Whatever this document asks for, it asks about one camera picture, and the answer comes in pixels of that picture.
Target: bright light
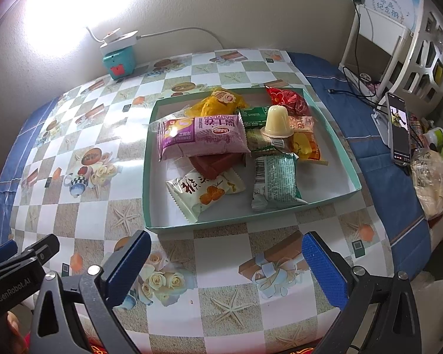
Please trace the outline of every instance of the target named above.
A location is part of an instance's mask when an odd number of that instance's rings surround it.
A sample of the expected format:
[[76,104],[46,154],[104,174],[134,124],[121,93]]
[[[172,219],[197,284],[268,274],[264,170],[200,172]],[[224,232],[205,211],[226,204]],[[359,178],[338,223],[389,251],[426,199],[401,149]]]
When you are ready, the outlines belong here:
[[28,43],[47,56],[75,49],[91,28],[121,15],[133,0],[25,0]]

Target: wall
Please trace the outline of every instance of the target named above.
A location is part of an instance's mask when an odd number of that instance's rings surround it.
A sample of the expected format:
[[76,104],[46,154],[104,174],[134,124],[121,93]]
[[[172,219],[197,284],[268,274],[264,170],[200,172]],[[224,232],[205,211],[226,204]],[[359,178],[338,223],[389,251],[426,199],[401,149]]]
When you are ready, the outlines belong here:
[[[279,48],[338,63],[352,17],[351,0],[20,0],[0,27],[0,167],[31,112],[106,73],[84,22],[94,21],[100,38],[119,26],[140,34],[202,26],[225,47]],[[139,41],[136,57],[216,48],[205,33],[178,32]]]

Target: teal snack package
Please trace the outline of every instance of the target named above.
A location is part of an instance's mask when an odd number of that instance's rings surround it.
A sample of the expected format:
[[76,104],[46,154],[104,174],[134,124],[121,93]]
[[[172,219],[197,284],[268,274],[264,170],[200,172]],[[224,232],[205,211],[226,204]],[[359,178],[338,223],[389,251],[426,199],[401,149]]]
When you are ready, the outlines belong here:
[[293,153],[256,158],[251,202],[254,211],[283,209],[307,203],[301,198],[296,185],[297,158]]
[[238,109],[245,129],[261,129],[266,126],[268,106],[247,107]]

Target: purple snack package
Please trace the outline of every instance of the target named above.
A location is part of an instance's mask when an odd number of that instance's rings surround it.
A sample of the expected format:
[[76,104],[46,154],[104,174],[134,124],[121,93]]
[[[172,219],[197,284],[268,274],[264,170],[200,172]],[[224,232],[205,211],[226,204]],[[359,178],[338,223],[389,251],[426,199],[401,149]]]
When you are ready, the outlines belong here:
[[164,121],[159,126],[158,136],[159,161],[182,156],[250,152],[238,114]]

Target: teal box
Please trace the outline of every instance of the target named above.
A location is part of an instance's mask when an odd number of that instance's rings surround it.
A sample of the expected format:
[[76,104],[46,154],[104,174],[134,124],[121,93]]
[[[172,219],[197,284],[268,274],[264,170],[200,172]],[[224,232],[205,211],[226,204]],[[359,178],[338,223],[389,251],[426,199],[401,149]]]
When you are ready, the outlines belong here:
[[114,80],[129,76],[136,66],[133,47],[115,50],[103,57],[103,65]]

